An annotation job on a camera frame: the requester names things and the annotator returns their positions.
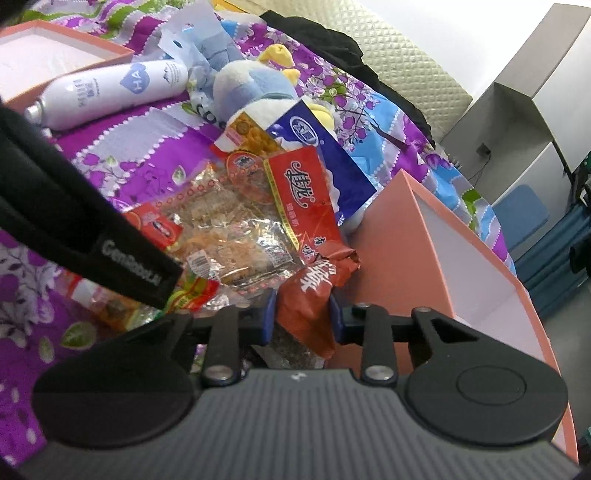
red wrapper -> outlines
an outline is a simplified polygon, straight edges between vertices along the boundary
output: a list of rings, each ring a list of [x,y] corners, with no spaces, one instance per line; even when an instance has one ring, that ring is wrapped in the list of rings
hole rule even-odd
[[[264,160],[281,223],[304,263],[318,256],[327,241],[340,242],[327,187],[326,171],[314,147]]]
[[[342,287],[361,264],[357,253],[340,242],[318,248],[320,259],[279,287],[277,321],[303,345],[324,359],[336,348],[329,315],[333,287]]]
[[[160,250],[173,245],[183,232],[183,227],[166,218],[150,203],[140,205],[123,215]]]

electrical outlet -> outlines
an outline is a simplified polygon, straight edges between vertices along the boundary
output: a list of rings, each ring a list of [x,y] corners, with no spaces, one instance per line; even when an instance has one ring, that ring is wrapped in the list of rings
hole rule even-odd
[[[491,154],[491,149],[488,148],[484,143],[481,143],[480,147],[476,149],[476,153],[478,153],[481,157],[486,158]]]

cable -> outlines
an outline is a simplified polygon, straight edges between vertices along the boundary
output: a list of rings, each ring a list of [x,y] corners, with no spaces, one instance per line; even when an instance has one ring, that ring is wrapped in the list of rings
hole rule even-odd
[[[488,158],[486,159],[486,162],[484,163],[484,165],[482,166],[482,168],[480,170],[478,170],[472,177],[470,177],[468,179],[468,181],[472,181],[472,179],[474,177],[476,177],[476,175],[478,175],[478,178],[476,179],[476,181],[473,184],[473,187],[476,187],[476,184],[478,184],[478,181],[480,180],[480,177],[482,177],[482,172],[484,172],[484,169],[486,168],[486,166],[488,165],[488,162],[491,161],[492,158],[492,153],[488,155]]]

bed sheet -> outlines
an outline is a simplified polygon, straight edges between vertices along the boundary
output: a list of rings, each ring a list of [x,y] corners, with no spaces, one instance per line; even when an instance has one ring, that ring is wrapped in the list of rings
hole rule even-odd
[[[136,60],[162,58],[160,26],[176,9],[164,0],[43,0],[23,21],[42,19],[132,48]],[[247,57],[287,46],[301,72],[297,91],[335,117],[339,142],[381,185],[400,169],[422,182],[514,270],[492,208],[437,155],[398,107],[283,33],[224,21]],[[220,134],[196,115],[187,95],[118,113],[55,140],[55,146],[118,209],[170,194],[210,157]],[[55,291],[59,268],[0,231],[0,455],[18,465],[45,445],[31,409],[37,377],[76,354],[64,341],[87,312]]]

blue plush toy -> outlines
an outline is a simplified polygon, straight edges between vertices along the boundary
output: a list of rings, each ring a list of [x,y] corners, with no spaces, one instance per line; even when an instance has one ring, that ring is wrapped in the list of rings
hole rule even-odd
[[[273,60],[287,70],[278,71],[264,62]],[[231,123],[245,111],[263,129],[267,129],[299,100],[294,86],[300,78],[291,53],[284,45],[268,47],[257,59],[228,63],[217,74],[213,100],[219,120]],[[306,102],[320,123],[334,132],[331,113],[321,105]]]

